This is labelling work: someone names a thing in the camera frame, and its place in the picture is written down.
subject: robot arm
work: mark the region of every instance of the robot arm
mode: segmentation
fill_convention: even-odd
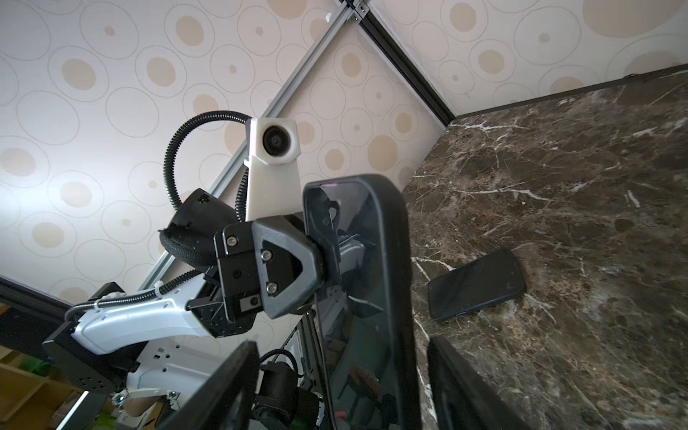
[[[182,406],[221,361],[187,350],[172,337],[247,332],[265,302],[268,316],[276,318],[303,305],[318,286],[317,248],[291,216],[301,211],[296,122],[251,118],[246,125],[246,221],[203,190],[182,202],[163,243],[198,275],[171,290],[158,285],[135,294],[110,283],[93,301],[75,307],[85,312],[74,313],[76,320],[44,342],[75,385],[103,393],[175,391]],[[116,303],[147,299],[113,305],[113,291]]]

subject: black phone screen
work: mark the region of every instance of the black phone screen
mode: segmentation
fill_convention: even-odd
[[[335,426],[419,429],[403,199],[377,175],[308,184],[303,196],[325,260],[315,301]]]
[[[518,261],[503,248],[430,281],[430,316],[442,320],[463,315],[525,292]]]

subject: screw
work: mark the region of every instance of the screw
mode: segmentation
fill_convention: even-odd
[[[274,294],[277,292],[277,284],[275,282],[268,282],[267,289],[268,294]]]
[[[116,395],[112,398],[112,404],[113,404],[114,406],[119,407],[119,406],[121,406],[121,405],[125,402],[126,399],[127,399],[127,397],[126,397],[124,394],[116,394]]]

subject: dark brown marble surface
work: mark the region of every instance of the dark brown marble surface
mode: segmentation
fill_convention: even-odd
[[[688,428],[687,117],[678,74],[449,126],[405,189],[425,385],[443,335],[534,429]],[[428,279],[502,246],[526,296],[432,321]]]

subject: black corrugated cable conduit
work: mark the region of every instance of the black corrugated cable conduit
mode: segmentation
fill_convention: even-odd
[[[182,205],[182,200],[179,198],[179,193],[177,192],[177,186],[174,182],[174,162],[177,158],[177,152],[179,147],[182,145],[184,139],[192,132],[195,128],[213,121],[234,121],[239,124],[246,124],[246,121],[251,119],[250,116],[242,114],[241,112],[234,111],[210,111],[204,112],[202,114],[196,115],[190,120],[186,121],[170,140],[167,146],[167,151],[165,152],[165,159],[162,164],[162,174],[165,181],[165,189],[167,190],[167,196],[172,203],[175,211],[179,209]]]
[[[175,279],[172,279],[170,282],[164,284],[163,286],[160,287],[160,294],[166,294],[178,286],[182,285],[184,282],[188,281],[189,279],[193,278],[194,276],[200,275],[201,272],[200,270],[190,270],[182,275],[179,275]],[[124,305],[133,305],[135,303],[142,303],[144,301],[148,300],[153,300],[156,299],[158,296],[155,294],[155,291],[153,290],[147,290],[145,292],[141,292],[139,294],[133,294],[131,296],[125,296],[125,297],[117,297],[113,299],[103,299],[98,302],[98,307],[99,308],[114,308],[115,306],[124,306]],[[87,303],[81,303],[78,305],[75,305],[74,307],[70,308],[65,312],[65,321],[71,321],[72,318],[74,318],[77,314],[80,314],[81,312],[86,312],[88,310],[91,310],[95,307],[94,302],[87,302]]]
[[[248,167],[241,177],[239,188],[237,189],[237,198],[234,202],[235,210],[237,211],[237,218],[239,222],[246,221],[246,199],[248,198]]]

